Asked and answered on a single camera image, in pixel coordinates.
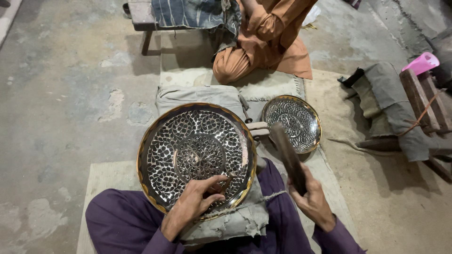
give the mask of purple sleeve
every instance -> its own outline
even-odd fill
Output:
[[[163,236],[159,228],[147,244],[142,254],[180,254],[184,250],[185,248],[180,242],[173,243],[168,241],[168,239]]]
[[[336,218],[336,226],[329,233],[325,233],[319,226],[315,226],[312,239],[320,245],[322,254],[364,254],[366,253],[355,242],[342,222]]]

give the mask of rope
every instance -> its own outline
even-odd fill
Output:
[[[372,149],[368,149],[368,148],[361,148],[361,147],[357,147],[354,143],[352,143],[349,140],[345,140],[345,139],[338,139],[338,138],[334,138],[334,137],[329,137],[327,138],[330,141],[334,141],[334,142],[338,142],[338,143],[343,143],[346,145],[351,146],[353,149],[360,151],[360,152],[365,152],[365,153],[369,153],[369,154],[373,154],[373,155],[379,155],[379,156],[392,156],[392,155],[396,155],[399,152],[383,152],[383,151],[375,151]]]
[[[410,128],[408,128],[407,130],[405,130],[404,132],[399,133],[399,134],[396,134],[396,136],[403,136],[403,135],[405,135],[406,133],[408,133],[409,131],[411,131],[414,127],[420,125],[419,121],[422,119],[422,117],[425,115],[425,113],[427,113],[427,110],[428,110],[428,108],[430,107],[430,105],[432,104],[432,102],[436,99],[436,97],[438,97],[438,95],[439,95],[440,93],[442,93],[442,92],[444,92],[444,91],[446,91],[446,89],[440,89],[440,90],[439,90],[439,91],[438,91],[438,92],[430,99],[430,101],[428,102],[427,106],[425,106],[424,111],[423,111],[422,114],[419,116],[419,118],[418,118],[417,121],[411,121],[411,120],[407,120],[407,119],[406,119],[406,121],[408,121],[408,122],[414,122],[414,124],[413,124]]]
[[[276,197],[276,196],[278,196],[280,194],[286,193],[286,192],[287,191],[276,192],[276,193],[271,194],[270,196],[264,196],[264,197],[260,198],[257,202],[241,204],[241,205],[239,205],[237,207],[225,209],[223,211],[211,212],[211,213],[205,214],[203,217],[211,217],[211,216],[217,216],[217,215],[221,216],[221,215],[225,215],[225,214],[230,214],[230,213],[236,212],[237,210],[240,210],[240,209],[243,209],[243,208],[247,208],[247,207],[250,207],[252,205],[256,205],[256,204],[260,204],[262,202],[268,201],[268,200],[270,200],[270,199],[272,199],[272,198],[274,198],[274,197]]]

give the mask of man's left hand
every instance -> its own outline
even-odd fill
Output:
[[[211,204],[224,201],[225,196],[217,192],[218,189],[221,190],[218,182],[226,179],[225,175],[215,175],[206,180],[190,180],[173,208],[163,219],[160,226],[162,234],[172,242],[188,223],[198,218]],[[203,195],[206,192],[216,194],[204,199]]]

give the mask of blue patterned cloth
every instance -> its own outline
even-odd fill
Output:
[[[236,0],[152,0],[159,27],[208,29],[220,34],[217,52],[237,44],[241,14]]]

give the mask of engraved metal plate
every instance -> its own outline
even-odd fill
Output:
[[[320,142],[322,127],[317,112],[298,97],[281,95],[271,99],[264,106],[261,118],[269,126],[282,123],[297,153],[313,151]]]
[[[189,180],[216,174],[235,177],[226,200],[207,212],[237,206],[254,179],[256,148],[245,123],[211,103],[180,105],[159,117],[146,131],[138,153],[140,183],[151,203],[167,213]]]

